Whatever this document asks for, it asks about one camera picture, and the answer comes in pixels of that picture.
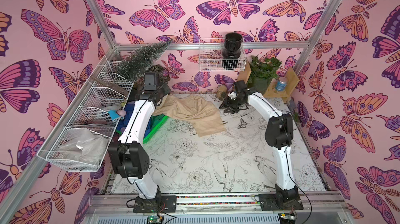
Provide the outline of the green plastic laundry basket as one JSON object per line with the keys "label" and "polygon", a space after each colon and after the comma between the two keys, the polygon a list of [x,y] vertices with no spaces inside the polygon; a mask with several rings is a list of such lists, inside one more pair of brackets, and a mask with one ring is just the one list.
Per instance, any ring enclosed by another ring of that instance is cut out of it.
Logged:
{"label": "green plastic laundry basket", "polygon": [[143,143],[148,143],[168,119],[169,117],[165,115],[152,116],[145,130]]}

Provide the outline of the beige t-shirt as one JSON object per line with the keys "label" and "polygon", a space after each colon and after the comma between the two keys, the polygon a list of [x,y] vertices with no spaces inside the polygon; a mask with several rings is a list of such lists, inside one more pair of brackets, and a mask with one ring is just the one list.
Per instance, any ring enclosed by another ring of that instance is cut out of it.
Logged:
{"label": "beige t-shirt", "polygon": [[189,122],[199,137],[226,131],[219,109],[201,96],[190,94],[185,98],[168,95],[153,112],[172,119]]}

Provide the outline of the blue t-shirt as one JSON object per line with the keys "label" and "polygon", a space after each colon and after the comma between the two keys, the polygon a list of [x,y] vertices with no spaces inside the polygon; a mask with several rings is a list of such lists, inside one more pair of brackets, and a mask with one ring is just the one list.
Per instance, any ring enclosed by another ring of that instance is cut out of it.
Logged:
{"label": "blue t-shirt", "polygon": [[120,121],[116,127],[116,132],[122,134],[125,131],[129,120],[130,120],[129,114],[125,113],[124,117],[120,118]]}

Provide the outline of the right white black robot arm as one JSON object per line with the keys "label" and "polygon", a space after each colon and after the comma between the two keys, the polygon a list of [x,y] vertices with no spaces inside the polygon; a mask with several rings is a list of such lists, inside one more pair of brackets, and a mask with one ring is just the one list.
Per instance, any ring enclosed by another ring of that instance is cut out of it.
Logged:
{"label": "right white black robot arm", "polygon": [[303,210],[299,195],[300,187],[294,181],[291,164],[291,145],[294,137],[293,118],[269,103],[255,88],[248,88],[243,80],[234,84],[234,89],[224,99],[220,108],[226,113],[235,114],[242,105],[250,105],[267,122],[265,132],[266,143],[273,148],[277,160],[277,179],[275,193],[259,194],[255,200],[260,203],[261,210]]}

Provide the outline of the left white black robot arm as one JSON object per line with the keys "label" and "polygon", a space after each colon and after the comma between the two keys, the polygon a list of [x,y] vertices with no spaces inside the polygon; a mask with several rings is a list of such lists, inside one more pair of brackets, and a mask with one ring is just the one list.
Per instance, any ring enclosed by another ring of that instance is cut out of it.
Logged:
{"label": "left white black robot arm", "polygon": [[143,147],[143,141],[156,107],[169,93],[170,88],[166,83],[145,83],[134,94],[134,108],[125,130],[118,142],[108,147],[114,172],[127,179],[138,192],[133,206],[135,213],[158,213],[163,209],[159,186],[149,172],[151,159]]}

